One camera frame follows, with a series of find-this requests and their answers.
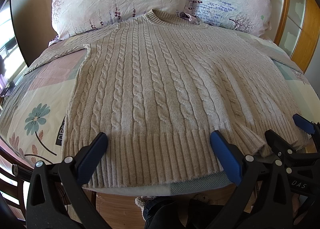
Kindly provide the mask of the beige cable-knit sweater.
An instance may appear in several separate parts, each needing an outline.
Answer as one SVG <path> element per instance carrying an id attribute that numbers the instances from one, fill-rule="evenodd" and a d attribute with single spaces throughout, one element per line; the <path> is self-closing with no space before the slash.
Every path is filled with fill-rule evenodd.
<path id="1" fill-rule="evenodd" d="M 267 130 L 297 148 L 308 142 L 294 124 L 299 108 L 274 64 L 294 62 L 241 32 L 151 10 L 47 48 L 28 72 L 81 49 L 87 53 L 66 113 L 62 155 L 107 135 L 90 188 L 161 185 L 220 172 L 209 143 L 215 130 L 244 154 L 263 157 L 271 153 Z"/>

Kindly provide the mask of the dark wooden chair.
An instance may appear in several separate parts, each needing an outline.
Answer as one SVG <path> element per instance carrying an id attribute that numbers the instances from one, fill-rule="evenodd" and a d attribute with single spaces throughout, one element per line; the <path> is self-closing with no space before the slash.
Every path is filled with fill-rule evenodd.
<path id="1" fill-rule="evenodd" d="M 32 168 L 1 148 L 1 221 L 26 228 L 26 203 Z"/>

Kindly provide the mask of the patchwork floral bed sheet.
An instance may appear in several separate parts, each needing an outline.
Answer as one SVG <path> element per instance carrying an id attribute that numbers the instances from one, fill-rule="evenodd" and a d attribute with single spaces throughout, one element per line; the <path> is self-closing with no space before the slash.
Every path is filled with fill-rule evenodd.
<path id="1" fill-rule="evenodd" d="M 56 163 L 65 152 L 64 122 L 72 94 L 88 52 L 99 41 L 106 41 L 104 29 L 76 35 L 48 47 L 27 69 L 24 77 L 5 101 L 1 112 L 1 137 L 16 155 L 34 165 L 37 161 Z M 249 63 L 253 79 L 270 77 L 275 72 L 285 84 L 285 98 L 294 101 L 298 113 L 319 121 L 319 98 L 299 67 L 274 43 L 250 34 L 213 28 L 200 48 L 209 52 L 204 68 L 214 83 L 222 79 L 228 67 L 225 61 L 239 66 Z M 99 166 L 91 189 L 120 195 L 179 195 L 220 188 L 229 184 L 221 169 L 202 174 L 166 176 L 161 169 L 157 178 L 139 184 L 113 184 L 107 171 L 111 163 Z"/>

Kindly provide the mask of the wooden headboard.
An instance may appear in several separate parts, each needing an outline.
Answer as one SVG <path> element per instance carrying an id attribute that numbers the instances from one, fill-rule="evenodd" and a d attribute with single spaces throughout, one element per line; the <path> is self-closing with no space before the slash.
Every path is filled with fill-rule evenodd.
<path id="1" fill-rule="evenodd" d="M 266 36 L 306 72 L 319 41 L 317 1 L 272 0 L 271 26 Z"/>

